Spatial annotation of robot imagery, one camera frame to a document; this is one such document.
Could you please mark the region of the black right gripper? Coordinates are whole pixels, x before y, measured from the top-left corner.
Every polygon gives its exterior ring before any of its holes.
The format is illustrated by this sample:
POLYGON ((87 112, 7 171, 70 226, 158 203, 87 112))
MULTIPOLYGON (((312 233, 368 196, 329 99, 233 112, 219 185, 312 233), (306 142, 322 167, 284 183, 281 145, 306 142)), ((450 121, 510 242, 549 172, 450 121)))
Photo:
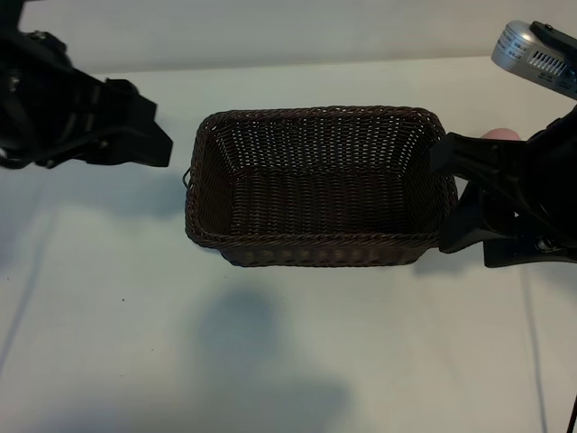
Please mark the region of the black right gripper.
POLYGON ((576 111, 528 141, 448 133, 430 150, 430 170, 466 180, 521 178, 525 207, 514 210, 468 182, 439 232, 439 250, 484 243, 484 265, 576 263, 576 111))

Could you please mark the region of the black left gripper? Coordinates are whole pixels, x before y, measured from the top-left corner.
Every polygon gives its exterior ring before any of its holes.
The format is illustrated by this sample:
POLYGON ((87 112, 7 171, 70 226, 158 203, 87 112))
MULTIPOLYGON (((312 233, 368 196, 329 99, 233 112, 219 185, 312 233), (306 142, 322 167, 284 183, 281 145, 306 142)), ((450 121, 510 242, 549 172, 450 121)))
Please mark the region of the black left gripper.
POLYGON ((157 105, 123 78, 75 69, 46 32, 1 32, 1 165, 52 169, 93 165, 169 166, 173 142, 155 123, 157 105), (130 123, 121 128, 125 117, 130 123))

